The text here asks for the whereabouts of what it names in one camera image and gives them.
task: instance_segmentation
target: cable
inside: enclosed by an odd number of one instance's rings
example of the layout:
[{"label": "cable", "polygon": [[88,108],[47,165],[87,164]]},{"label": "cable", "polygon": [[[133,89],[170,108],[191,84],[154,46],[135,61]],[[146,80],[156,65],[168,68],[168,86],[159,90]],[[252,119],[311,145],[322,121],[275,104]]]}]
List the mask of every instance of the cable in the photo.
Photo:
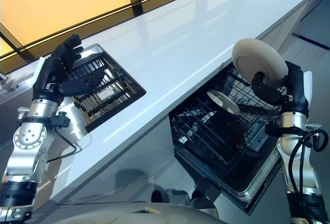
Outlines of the cable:
[{"label": "cable", "polygon": [[305,145],[301,148],[300,155],[300,167],[299,167],[299,190],[300,194],[303,194],[303,185],[304,185],[304,177],[303,177],[303,169],[304,169],[304,157],[305,157]]},{"label": "cable", "polygon": [[68,139],[66,139],[66,138],[65,138],[65,137],[64,137],[64,136],[58,131],[57,128],[54,127],[53,130],[54,130],[55,134],[57,134],[60,138],[62,138],[62,140],[64,140],[67,144],[69,144],[69,145],[73,148],[73,151],[70,152],[70,153],[67,153],[66,155],[63,155],[63,156],[59,156],[59,157],[56,157],[56,158],[49,159],[49,160],[47,161],[47,163],[52,162],[52,161],[55,161],[55,160],[57,160],[57,159],[61,159],[61,158],[68,157],[68,156],[74,154],[74,153],[77,151],[77,147],[76,147],[75,145],[73,145]]},{"label": "cable", "polygon": [[[311,144],[309,142],[310,137],[314,134],[322,134],[324,136],[324,140],[321,146],[319,146],[319,139],[313,139],[313,144]],[[294,192],[299,195],[302,196],[303,195],[303,168],[304,168],[304,156],[305,156],[305,147],[311,148],[313,147],[313,149],[316,152],[321,152],[325,149],[325,147],[327,146],[329,141],[329,136],[327,134],[327,132],[325,130],[313,130],[311,132],[306,133],[303,137],[301,137],[297,144],[294,146],[292,153],[290,155],[290,159],[289,159],[289,178],[292,184],[292,187],[294,189]],[[292,165],[293,165],[293,160],[295,158],[295,155],[297,154],[297,151],[299,150],[300,146],[302,145],[302,150],[301,150],[301,155],[300,155],[300,166],[299,166],[299,190],[296,186],[294,177],[293,177],[293,172],[292,172]],[[309,224],[313,224],[313,221],[310,217],[310,214],[312,214],[312,216],[317,219],[320,220],[321,223],[325,224],[326,221],[322,220],[319,216],[317,216],[317,214],[312,211],[312,209],[309,208],[309,206],[304,206],[304,212],[305,212],[305,216],[306,219],[308,221]]]}]

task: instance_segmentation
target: white countertop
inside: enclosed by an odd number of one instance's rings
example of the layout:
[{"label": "white countertop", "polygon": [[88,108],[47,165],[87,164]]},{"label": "white countertop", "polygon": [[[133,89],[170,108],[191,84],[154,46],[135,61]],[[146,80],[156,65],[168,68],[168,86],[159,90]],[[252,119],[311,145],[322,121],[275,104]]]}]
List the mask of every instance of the white countertop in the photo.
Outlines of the white countertop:
[{"label": "white countertop", "polygon": [[83,40],[99,43],[146,95],[83,137],[83,150],[53,164],[55,182],[39,191],[62,200],[219,71],[236,41],[258,37],[302,1],[176,0]]}]

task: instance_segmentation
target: wire basket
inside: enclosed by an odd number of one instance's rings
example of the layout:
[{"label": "wire basket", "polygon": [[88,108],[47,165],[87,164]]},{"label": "wire basket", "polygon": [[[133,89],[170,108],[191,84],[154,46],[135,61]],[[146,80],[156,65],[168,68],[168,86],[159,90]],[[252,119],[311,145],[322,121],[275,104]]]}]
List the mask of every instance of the wire basket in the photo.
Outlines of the wire basket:
[{"label": "wire basket", "polygon": [[[206,93],[213,89],[233,100],[240,114],[215,104]],[[268,138],[265,123],[279,111],[259,99],[231,63],[170,113],[173,141],[208,165],[229,170],[247,151],[259,151]]]},{"label": "wire basket", "polygon": [[104,71],[101,84],[84,95],[72,97],[88,123],[90,132],[103,122],[142,97],[145,90],[108,55],[99,45],[93,45],[87,54],[74,64],[69,79],[89,77]]}]

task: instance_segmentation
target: open dishwasher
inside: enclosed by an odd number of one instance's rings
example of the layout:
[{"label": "open dishwasher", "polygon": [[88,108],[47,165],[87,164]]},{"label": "open dishwasher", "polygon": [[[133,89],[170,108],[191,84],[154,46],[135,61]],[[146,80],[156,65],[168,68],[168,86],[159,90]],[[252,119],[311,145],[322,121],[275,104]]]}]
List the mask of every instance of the open dishwasher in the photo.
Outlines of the open dishwasher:
[{"label": "open dishwasher", "polygon": [[[210,91],[237,111],[220,107]],[[255,96],[231,63],[170,112],[175,156],[250,214],[281,165],[277,139],[265,134],[279,111]]]}]

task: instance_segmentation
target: dishwasher rack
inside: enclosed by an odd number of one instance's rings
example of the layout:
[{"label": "dishwasher rack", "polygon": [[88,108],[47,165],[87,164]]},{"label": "dishwasher rack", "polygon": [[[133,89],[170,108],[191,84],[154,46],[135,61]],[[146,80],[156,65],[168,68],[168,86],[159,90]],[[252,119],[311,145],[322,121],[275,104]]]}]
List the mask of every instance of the dishwasher rack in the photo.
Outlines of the dishwasher rack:
[{"label": "dishwasher rack", "polygon": [[[240,113],[219,107],[209,90],[229,97]],[[280,109],[259,99],[230,63],[170,112],[175,154],[249,214],[281,164],[277,139],[265,134],[265,123],[278,119]]]},{"label": "dishwasher rack", "polygon": [[[226,170],[235,166],[248,148],[257,152],[267,135],[259,136],[258,140],[256,135],[267,121],[279,115],[280,107],[259,99],[250,86],[234,66],[229,65],[199,89],[195,97],[171,113],[173,139],[183,144],[197,144],[203,149],[201,154],[208,154],[213,165],[226,166]],[[217,106],[206,94],[210,89],[232,99],[239,106],[240,114],[230,114]]]},{"label": "dishwasher rack", "polygon": [[104,72],[98,87],[92,92],[72,97],[87,122],[87,132],[122,111],[145,95],[146,91],[98,44],[92,45],[81,54],[69,74],[69,79],[78,79]]}]

